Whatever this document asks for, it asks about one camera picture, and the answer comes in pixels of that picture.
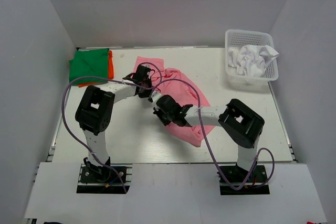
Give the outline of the pink t shirt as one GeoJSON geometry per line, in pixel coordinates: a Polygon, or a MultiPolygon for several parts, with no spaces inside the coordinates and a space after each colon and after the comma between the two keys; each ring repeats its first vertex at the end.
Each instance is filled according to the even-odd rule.
{"type": "MultiPolygon", "coordinates": [[[[137,57],[134,70],[138,65],[149,64],[149,67],[154,70],[151,77],[152,85],[157,85],[160,80],[168,80],[159,85],[155,90],[164,95],[170,95],[179,105],[198,105],[198,100],[201,101],[201,106],[210,106],[205,95],[183,72],[175,68],[166,68],[164,60],[160,58],[144,58],[137,57]]],[[[165,129],[173,136],[183,140],[195,147],[200,147],[204,139],[201,127],[199,125],[193,127],[179,127],[174,123],[170,123],[165,129]]]]}

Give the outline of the white t shirt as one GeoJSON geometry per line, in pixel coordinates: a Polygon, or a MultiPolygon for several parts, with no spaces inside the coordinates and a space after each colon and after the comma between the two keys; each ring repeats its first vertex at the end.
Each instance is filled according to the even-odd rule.
{"type": "Polygon", "coordinates": [[[238,52],[228,50],[228,65],[240,76],[262,77],[279,52],[269,45],[245,45],[238,52]]]}

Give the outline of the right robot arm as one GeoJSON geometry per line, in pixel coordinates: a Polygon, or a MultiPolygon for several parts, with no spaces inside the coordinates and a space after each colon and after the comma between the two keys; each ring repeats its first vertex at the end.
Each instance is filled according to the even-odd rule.
{"type": "Polygon", "coordinates": [[[256,175],[254,160],[257,145],[265,120],[238,99],[231,99],[227,105],[202,106],[179,105],[170,95],[156,92],[149,98],[154,105],[154,114],[164,125],[179,127],[197,125],[221,126],[238,145],[236,165],[238,177],[247,182],[256,175]]]}

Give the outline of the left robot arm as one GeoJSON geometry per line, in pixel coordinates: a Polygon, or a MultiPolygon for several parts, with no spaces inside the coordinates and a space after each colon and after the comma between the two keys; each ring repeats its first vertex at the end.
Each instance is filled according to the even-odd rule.
{"type": "Polygon", "coordinates": [[[90,151],[85,165],[93,168],[93,176],[101,182],[110,178],[110,156],[106,148],[105,130],[111,121],[113,105],[123,99],[138,96],[147,98],[152,87],[151,69],[139,65],[135,73],[123,78],[133,84],[115,83],[108,91],[90,85],[77,108],[75,119],[83,130],[90,151]]]}

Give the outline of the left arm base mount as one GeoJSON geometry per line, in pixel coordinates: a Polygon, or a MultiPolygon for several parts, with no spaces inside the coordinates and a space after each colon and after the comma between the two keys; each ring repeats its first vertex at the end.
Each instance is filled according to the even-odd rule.
{"type": "Polygon", "coordinates": [[[77,183],[77,194],[126,194],[131,185],[132,165],[113,165],[115,171],[92,165],[83,159],[77,183]]]}

